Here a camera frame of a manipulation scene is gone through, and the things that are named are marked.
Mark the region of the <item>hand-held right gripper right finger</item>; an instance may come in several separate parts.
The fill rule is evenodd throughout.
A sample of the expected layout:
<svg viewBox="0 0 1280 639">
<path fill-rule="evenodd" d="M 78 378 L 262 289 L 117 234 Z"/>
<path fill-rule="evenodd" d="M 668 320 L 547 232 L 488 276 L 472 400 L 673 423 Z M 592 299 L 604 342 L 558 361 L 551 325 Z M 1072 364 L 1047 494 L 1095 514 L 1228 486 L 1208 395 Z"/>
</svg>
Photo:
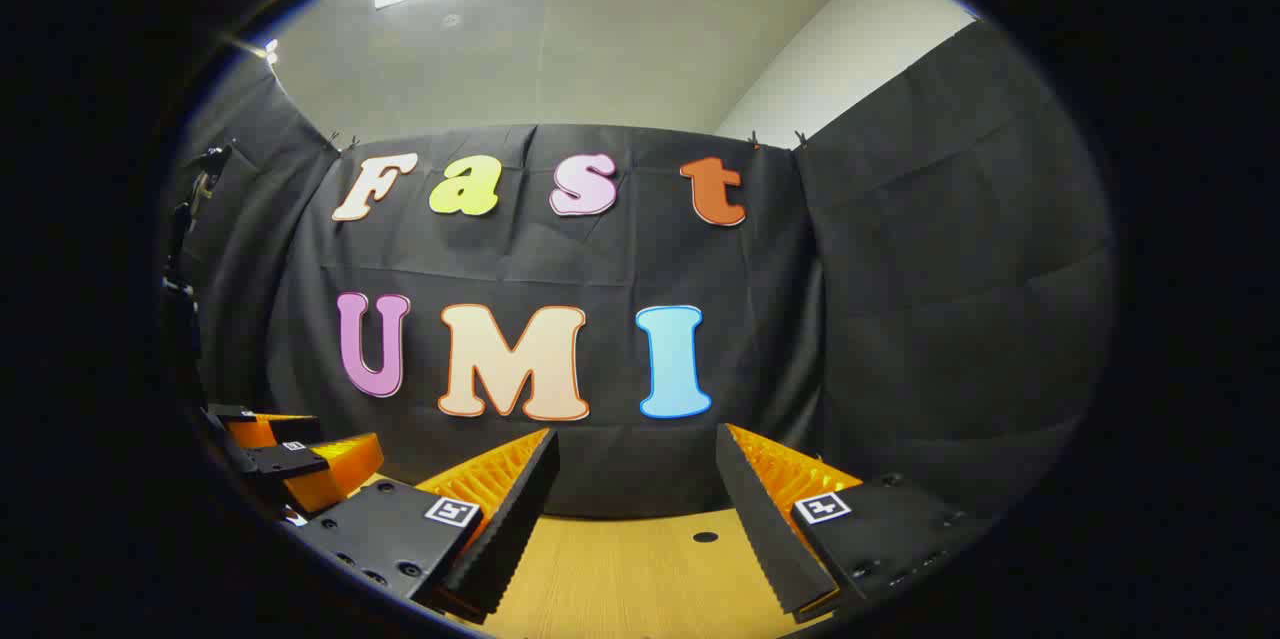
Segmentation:
<svg viewBox="0 0 1280 639">
<path fill-rule="evenodd" d="M 899 473 L 855 478 L 722 424 L 716 464 L 781 610 L 794 619 L 868 613 L 972 547 L 983 526 Z"/>
</svg>

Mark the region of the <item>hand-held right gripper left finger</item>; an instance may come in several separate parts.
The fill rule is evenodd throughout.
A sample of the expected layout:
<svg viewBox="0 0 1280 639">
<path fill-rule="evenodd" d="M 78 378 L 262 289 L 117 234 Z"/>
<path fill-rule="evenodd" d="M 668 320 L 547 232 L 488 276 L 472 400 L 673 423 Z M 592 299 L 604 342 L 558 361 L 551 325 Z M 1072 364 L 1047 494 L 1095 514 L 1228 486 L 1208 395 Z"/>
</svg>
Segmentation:
<svg viewBox="0 0 1280 639">
<path fill-rule="evenodd" d="M 557 432 L 541 429 L 417 485 L 361 487 L 297 533 L 375 586 L 481 624 L 499 608 L 559 467 Z"/>
</svg>

